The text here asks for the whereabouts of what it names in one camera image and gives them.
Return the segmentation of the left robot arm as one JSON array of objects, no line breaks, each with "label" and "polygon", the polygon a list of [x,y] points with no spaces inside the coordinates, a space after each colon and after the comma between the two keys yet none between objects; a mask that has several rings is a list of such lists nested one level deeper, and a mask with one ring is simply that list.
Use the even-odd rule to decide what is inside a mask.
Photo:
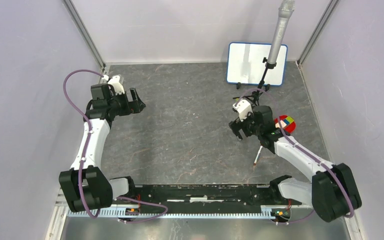
[{"label": "left robot arm", "polygon": [[116,117],[138,114],[146,107],[134,87],[129,90],[131,98],[112,83],[92,85],[90,91],[92,99],[80,112],[84,129],[77,156],[69,170],[58,177],[74,213],[111,206],[115,187],[100,169],[105,141]]}]

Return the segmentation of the blue framed whiteboard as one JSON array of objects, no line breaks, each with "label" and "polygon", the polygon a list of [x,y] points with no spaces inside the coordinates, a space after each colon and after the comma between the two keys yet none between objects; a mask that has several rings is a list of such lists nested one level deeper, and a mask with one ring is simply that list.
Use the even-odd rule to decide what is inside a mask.
[{"label": "blue framed whiteboard", "polygon": [[[257,86],[265,70],[264,57],[270,52],[269,43],[231,42],[228,46],[226,81],[229,84]],[[283,83],[288,46],[280,47],[274,69],[267,71],[265,84],[280,86]]]}]

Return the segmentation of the white marker pen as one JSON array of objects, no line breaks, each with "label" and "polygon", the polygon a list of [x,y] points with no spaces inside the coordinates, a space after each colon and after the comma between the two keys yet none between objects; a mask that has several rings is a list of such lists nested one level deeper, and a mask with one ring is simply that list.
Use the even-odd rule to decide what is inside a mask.
[{"label": "white marker pen", "polygon": [[263,148],[264,148],[264,147],[263,147],[262,145],[259,146],[259,149],[258,149],[257,154],[256,154],[256,156],[255,156],[255,159],[254,159],[254,161],[253,161],[253,166],[256,166],[256,165],[257,165],[257,163],[258,163],[258,161],[259,161],[259,159],[260,159],[261,152],[262,152]]}]

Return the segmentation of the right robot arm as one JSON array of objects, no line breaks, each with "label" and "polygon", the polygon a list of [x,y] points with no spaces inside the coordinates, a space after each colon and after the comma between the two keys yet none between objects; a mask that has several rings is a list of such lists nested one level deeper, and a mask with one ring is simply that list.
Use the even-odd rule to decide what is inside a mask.
[{"label": "right robot arm", "polygon": [[308,179],[303,182],[285,175],[271,181],[268,196],[273,203],[298,201],[312,207],[327,223],[355,215],[362,200],[348,165],[334,164],[298,143],[287,130],[294,122],[274,118],[269,106],[253,106],[243,99],[234,103],[232,109],[238,117],[229,127],[237,138],[256,136],[261,148],[288,161]]}]

